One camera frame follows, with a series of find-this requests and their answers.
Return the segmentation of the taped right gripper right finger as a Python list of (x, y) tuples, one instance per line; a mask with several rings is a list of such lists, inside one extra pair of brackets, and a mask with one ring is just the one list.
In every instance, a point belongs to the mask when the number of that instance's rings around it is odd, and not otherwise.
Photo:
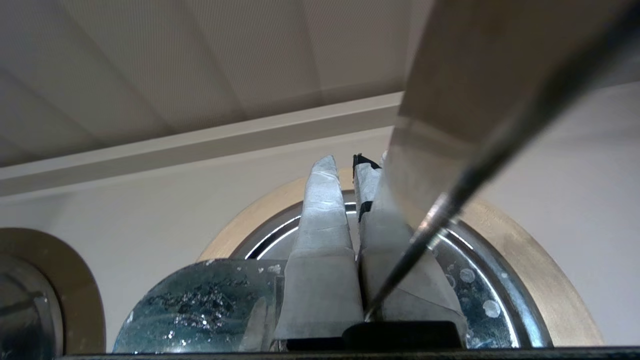
[(428, 249), (406, 260), (414, 230), (400, 212), (379, 162), (353, 157), (359, 224), (359, 276), (371, 318), (385, 322), (450, 322), (459, 335), (466, 316), (437, 258)]

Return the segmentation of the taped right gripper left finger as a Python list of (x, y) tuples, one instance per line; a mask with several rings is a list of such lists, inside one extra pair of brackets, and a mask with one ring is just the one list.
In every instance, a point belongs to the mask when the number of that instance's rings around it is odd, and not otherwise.
[(364, 321), (355, 251), (331, 155), (311, 167), (284, 275), (277, 340), (338, 338)]

